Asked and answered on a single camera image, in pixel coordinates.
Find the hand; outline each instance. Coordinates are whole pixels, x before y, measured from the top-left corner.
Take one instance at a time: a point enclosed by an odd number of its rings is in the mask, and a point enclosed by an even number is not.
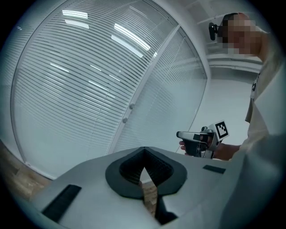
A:
[[[208,138],[207,138],[207,146],[208,146],[208,147],[210,147],[212,141],[213,141],[213,138],[212,138],[212,137],[208,137]],[[185,147],[184,141],[180,141],[179,144],[181,145],[181,149],[186,151],[186,147]]]

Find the frosted glass panel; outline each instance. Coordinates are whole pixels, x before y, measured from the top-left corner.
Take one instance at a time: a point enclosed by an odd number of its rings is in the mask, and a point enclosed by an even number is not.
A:
[[[144,1],[67,1],[52,12],[27,44],[15,77],[14,131],[27,163],[58,177],[105,155],[176,26]]]
[[[147,80],[114,152],[139,146],[177,151],[177,131],[189,130],[206,76],[189,39],[177,31]]]

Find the t-shirt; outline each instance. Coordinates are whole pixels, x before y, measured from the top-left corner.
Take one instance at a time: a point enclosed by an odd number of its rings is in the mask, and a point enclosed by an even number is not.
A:
[[[266,61],[251,88],[249,108],[245,119],[249,123],[248,138],[240,146],[240,149],[246,150],[246,152],[251,149],[255,142],[269,134],[266,124],[255,106],[255,100],[273,79],[282,64],[283,58],[282,48],[278,45],[276,39],[271,37]]]

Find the black slot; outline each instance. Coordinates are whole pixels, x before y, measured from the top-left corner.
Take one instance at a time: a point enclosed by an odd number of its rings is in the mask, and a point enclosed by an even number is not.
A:
[[[209,170],[209,171],[212,171],[212,172],[215,172],[215,173],[219,173],[219,174],[223,174],[225,169],[223,168],[219,168],[219,167],[216,167],[216,166],[211,166],[211,165],[205,165],[203,167],[203,169],[206,169],[206,170]]]
[[[58,222],[73,202],[81,187],[68,185],[43,211],[42,214]]]

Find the floor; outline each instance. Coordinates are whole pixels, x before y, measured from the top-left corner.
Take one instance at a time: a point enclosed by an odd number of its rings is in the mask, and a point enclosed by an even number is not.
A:
[[[0,175],[8,189],[27,201],[47,186],[51,180],[39,175],[14,157],[0,141]],[[157,188],[153,182],[141,185],[144,192],[144,205],[155,216]]]

